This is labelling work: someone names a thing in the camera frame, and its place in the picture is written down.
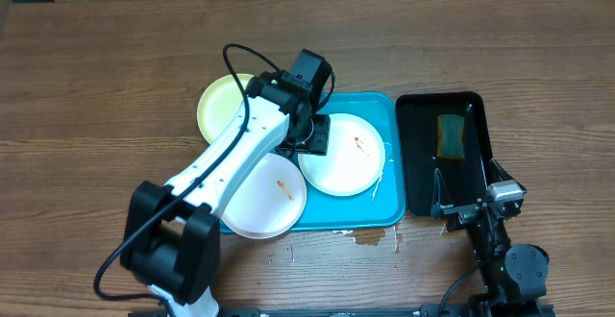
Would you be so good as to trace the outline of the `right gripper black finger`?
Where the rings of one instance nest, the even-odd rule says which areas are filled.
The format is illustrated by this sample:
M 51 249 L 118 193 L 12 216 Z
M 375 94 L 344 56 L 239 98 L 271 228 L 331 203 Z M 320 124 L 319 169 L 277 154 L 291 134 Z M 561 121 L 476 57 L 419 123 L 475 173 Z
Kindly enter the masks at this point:
M 488 183 L 500 183 L 513 180 L 502 166 L 494 159 L 488 161 Z
M 433 192 L 430 206 L 430 216 L 440 218 L 444 209 L 452 206 L 452 199 L 448 187 L 439 168 L 433 171 Z

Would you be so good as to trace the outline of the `green and yellow sponge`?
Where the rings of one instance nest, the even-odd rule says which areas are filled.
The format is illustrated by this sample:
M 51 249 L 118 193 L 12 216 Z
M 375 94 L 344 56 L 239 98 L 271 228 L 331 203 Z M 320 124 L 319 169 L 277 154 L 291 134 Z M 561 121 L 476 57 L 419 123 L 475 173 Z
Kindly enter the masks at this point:
M 436 156 L 439 159 L 464 159 L 465 118 L 456 114 L 437 116 Z

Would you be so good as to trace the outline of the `white plate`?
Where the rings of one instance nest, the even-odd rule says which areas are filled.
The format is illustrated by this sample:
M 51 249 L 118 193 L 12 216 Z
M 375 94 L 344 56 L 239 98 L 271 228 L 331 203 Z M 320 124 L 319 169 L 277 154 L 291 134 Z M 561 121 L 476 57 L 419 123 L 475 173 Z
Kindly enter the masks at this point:
M 298 156 L 299 167 L 319 191 L 349 197 L 367 190 L 381 176 L 385 149 L 381 135 L 363 118 L 330 115 L 328 151 L 324 156 Z
M 222 221 L 234 233 L 266 239 L 287 232 L 307 204 L 307 186 L 287 158 L 266 154 L 240 185 Z

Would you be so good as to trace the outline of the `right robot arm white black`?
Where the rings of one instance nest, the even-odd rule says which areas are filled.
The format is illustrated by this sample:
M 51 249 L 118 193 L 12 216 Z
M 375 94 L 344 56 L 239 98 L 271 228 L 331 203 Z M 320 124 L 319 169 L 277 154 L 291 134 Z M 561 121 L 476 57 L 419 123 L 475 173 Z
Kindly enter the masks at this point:
M 439 169 L 433 171 L 431 216 L 446 221 L 448 232 L 465 231 L 477 264 L 445 293 L 438 316 L 552 316 L 551 306 L 539 299 L 547 294 L 549 255 L 532 244 L 513 245 L 504 222 L 520 214 L 527 190 L 494 159 L 488 171 L 495 181 L 472 204 L 456 207 Z M 474 274 L 480 273 L 484 292 L 468 303 L 447 306 L 452 294 Z

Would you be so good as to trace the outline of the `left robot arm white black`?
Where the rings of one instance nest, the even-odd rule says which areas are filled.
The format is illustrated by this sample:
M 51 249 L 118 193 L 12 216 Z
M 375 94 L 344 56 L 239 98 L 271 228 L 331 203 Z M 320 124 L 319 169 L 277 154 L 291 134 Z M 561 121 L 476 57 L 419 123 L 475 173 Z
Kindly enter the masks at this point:
M 301 51 L 290 69 L 274 66 L 240 84 L 242 103 L 208 149 L 164 185 L 133 193 L 123 241 L 113 256 L 160 302 L 159 316 L 217 316 L 209 287 L 220 263 L 220 219 L 258 162 L 277 149 L 324 156 L 330 119 L 321 113 L 331 65 Z

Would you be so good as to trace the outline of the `blue plastic tray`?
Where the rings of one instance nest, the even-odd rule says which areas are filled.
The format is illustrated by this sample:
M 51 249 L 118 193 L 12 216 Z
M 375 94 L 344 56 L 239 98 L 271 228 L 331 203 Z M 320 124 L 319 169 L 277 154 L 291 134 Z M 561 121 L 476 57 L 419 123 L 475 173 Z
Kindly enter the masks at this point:
M 406 211 L 406 192 L 393 101 L 375 91 L 335 93 L 322 112 L 350 113 L 369 122 L 383 140 L 383 172 L 368 189 L 349 197 L 325 194 L 308 183 L 307 205 L 291 229 L 334 231 L 382 228 L 397 223 Z

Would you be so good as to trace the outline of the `black plastic tray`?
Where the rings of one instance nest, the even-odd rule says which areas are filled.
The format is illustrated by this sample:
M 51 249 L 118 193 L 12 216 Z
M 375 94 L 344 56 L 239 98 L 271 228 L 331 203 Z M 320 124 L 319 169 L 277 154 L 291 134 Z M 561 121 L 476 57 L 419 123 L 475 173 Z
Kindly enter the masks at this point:
M 488 162 L 493 158 L 482 98 L 473 91 L 406 94 L 396 103 L 396 118 L 405 175 L 406 207 L 416 217 L 431 215 L 434 172 L 443 178 L 449 203 L 474 203 L 492 183 Z M 438 117 L 457 115 L 464 120 L 462 158 L 437 154 Z

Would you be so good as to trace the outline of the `yellow-green plate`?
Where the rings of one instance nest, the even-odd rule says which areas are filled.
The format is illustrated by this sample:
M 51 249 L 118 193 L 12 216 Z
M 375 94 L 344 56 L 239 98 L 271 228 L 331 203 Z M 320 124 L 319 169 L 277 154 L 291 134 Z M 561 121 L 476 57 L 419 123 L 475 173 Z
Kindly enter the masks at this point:
M 197 107 L 198 128 L 207 143 L 212 143 L 231 123 L 243 98 L 232 75 L 211 83 Z

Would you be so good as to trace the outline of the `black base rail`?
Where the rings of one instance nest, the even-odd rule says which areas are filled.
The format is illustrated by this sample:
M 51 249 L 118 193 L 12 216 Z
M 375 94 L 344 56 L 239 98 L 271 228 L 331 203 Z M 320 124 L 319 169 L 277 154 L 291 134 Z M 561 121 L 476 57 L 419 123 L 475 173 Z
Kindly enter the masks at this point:
M 503 312 L 496 309 L 492 316 L 545 316 L 554 317 L 552 305 L 542 305 L 542 312 L 522 311 Z M 149 311 L 129 312 L 129 317 L 161 317 L 165 313 L 162 309 Z M 479 316 L 470 312 L 467 305 L 447 305 L 442 312 L 438 313 L 437 304 L 426 304 L 420 307 L 410 308 L 370 308 L 355 310 L 326 310 L 326 309 L 295 309 L 295 310 L 259 310 L 258 308 L 229 308 L 222 309 L 216 316 L 219 317 L 469 317 Z

